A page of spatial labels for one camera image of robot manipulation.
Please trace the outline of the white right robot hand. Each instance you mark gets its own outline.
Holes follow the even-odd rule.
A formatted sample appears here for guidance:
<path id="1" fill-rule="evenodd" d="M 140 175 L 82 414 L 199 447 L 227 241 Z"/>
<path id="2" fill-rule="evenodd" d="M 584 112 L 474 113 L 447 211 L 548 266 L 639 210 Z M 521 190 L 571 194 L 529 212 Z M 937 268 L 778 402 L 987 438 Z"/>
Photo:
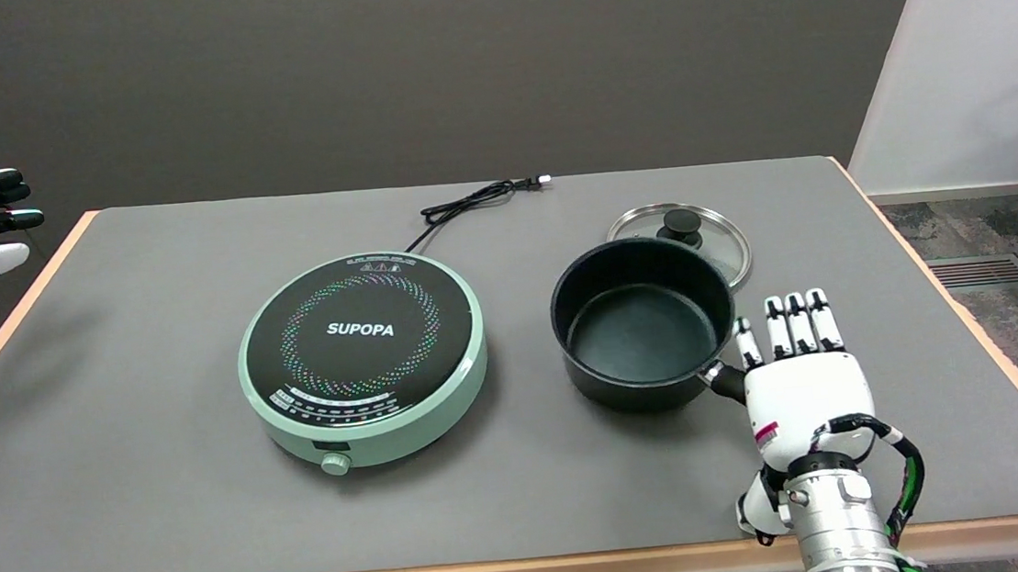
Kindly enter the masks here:
<path id="1" fill-rule="evenodd" d="M 857 358 L 848 353 L 829 296 L 815 287 L 764 301 L 766 356 L 747 317 L 733 324 L 744 364 L 744 405 L 764 464 L 739 497 L 740 529 L 764 545 L 788 533 L 780 497 L 790 464 L 811 452 L 816 428 L 845 415 L 874 413 Z"/>

